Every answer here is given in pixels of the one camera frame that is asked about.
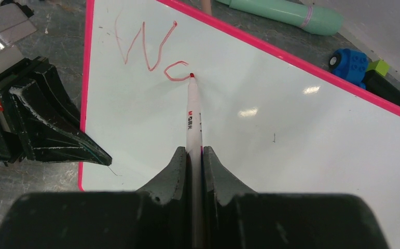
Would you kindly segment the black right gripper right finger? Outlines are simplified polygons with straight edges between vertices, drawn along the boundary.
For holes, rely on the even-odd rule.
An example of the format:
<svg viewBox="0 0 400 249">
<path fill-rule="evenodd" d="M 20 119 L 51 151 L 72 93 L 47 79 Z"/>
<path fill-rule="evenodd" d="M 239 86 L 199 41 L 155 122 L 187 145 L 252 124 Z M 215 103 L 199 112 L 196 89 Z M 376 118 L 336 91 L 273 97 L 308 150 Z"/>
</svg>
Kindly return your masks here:
<svg viewBox="0 0 400 249">
<path fill-rule="evenodd" d="M 235 197 L 256 194 L 226 167 L 211 146 L 203 148 L 206 234 L 209 248 L 241 247 Z"/>
</svg>

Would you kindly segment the green toy block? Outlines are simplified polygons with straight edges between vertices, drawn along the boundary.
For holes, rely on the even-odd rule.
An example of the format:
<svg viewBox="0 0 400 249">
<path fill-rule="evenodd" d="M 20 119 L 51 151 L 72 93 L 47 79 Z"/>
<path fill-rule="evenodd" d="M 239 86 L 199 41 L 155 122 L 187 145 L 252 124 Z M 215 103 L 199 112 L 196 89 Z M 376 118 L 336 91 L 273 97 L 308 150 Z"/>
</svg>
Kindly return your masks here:
<svg viewBox="0 0 400 249">
<path fill-rule="evenodd" d="M 384 60 L 372 61 L 368 64 L 367 72 L 375 71 L 382 77 L 385 77 L 390 69 L 390 66 Z"/>
</svg>

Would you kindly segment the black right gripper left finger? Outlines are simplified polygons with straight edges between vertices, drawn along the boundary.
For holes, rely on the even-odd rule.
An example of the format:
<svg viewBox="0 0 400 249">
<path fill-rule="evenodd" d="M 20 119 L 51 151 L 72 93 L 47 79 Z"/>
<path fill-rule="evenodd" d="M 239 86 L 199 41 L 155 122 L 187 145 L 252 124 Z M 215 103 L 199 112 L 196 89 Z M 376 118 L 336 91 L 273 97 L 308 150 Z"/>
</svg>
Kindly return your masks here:
<svg viewBox="0 0 400 249">
<path fill-rule="evenodd" d="M 137 248 L 186 248 L 190 242 L 187 153 L 175 150 L 168 165 L 138 190 Z"/>
</svg>

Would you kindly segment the mint green cylinder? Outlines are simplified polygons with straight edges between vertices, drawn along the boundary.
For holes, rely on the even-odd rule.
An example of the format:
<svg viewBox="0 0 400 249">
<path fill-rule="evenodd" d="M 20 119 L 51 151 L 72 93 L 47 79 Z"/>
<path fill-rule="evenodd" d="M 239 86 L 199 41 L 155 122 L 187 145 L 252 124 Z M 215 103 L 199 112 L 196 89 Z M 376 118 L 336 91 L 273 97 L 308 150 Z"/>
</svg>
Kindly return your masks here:
<svg viewBox="0 0 400 249">
<path fill-rule="evenodd" d="M 308 33 L 332 36 L 342 27 L 343 17 L 336 11 L 314 5 L 283 0 L 220 1 L 232 9 L 296 26 Z"/>
</svg>

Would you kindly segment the red whiteboard marker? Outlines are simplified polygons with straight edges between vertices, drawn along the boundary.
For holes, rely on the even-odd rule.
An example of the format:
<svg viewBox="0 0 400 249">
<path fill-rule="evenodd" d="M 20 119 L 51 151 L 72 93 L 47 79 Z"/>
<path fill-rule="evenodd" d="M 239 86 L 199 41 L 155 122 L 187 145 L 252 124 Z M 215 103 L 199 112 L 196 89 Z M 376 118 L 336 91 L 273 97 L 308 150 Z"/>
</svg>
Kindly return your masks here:
<svg viewBox="0 0 400 249">
<path fill-rule="evenodd" d="M 201 101 L 194 73 L 189 75 L 187 99 L 186 151 L 191 172 L 192 247 L 204 247 L 204 218 L 202 196 L 202 127 Z"/>
</svg>

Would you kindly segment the blue toy block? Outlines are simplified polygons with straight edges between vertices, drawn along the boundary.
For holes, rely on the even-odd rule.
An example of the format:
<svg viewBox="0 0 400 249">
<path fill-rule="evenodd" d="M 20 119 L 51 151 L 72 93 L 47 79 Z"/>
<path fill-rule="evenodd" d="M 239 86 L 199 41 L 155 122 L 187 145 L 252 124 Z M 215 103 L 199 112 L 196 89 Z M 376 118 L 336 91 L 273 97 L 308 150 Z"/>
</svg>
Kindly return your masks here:
<svg viewBox="0 0 400 249">
<path fill-rule="evenodd" d="M 348 48 L 337 49 L 328 62 L 329 71 L 358 87 L 366 89 L 363 79 L 368 68 L 365 53 Z"/>
</svg>

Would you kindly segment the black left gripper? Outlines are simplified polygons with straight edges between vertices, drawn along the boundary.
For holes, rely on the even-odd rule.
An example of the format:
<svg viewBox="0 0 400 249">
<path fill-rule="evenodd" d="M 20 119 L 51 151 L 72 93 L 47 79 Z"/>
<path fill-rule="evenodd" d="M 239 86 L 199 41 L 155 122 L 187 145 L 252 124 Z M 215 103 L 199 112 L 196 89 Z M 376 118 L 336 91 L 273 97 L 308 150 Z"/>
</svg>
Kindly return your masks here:
<svg viewBox="0 0 400 249">
<path fill-rule="evenodd" d="M 0 74 L 0 162 L 23 159 L 112 164 L 80 130 L 80 111 L 45 57 L 22 59 Z"/>
</svg>

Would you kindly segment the pink music stand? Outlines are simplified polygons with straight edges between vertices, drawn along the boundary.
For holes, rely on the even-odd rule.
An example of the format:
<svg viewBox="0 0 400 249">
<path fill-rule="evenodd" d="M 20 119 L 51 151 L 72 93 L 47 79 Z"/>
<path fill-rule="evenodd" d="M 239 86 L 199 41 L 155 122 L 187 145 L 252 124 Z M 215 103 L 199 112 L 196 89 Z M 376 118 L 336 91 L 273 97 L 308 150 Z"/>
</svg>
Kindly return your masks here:
<svg viewBox="0 0 400 249">
<path fill-rule="evenodd" d="M 211 0 L 201 0 L 201 9 L 207 15 L 212 15 L 212 4 Z"/>
</svg>

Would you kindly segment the pink framed whiteboard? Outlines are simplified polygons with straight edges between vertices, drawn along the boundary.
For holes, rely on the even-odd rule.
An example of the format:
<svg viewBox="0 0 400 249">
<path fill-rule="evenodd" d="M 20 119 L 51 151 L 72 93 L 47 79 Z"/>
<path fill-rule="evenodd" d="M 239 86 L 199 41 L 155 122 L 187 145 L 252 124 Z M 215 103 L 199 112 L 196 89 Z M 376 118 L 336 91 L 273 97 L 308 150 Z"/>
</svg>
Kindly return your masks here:
<svg viewBox="0 0 400 249">
<path fill-rule="evenodd" d="M 81 128 L 113 159 L 81 190 L 136 190 L 186 144 L 187 85 L 203 144 L 259 192 L 341 192 L 400 248 L 400 107 L 179 1 L 87 1 Z"/>
</svg>

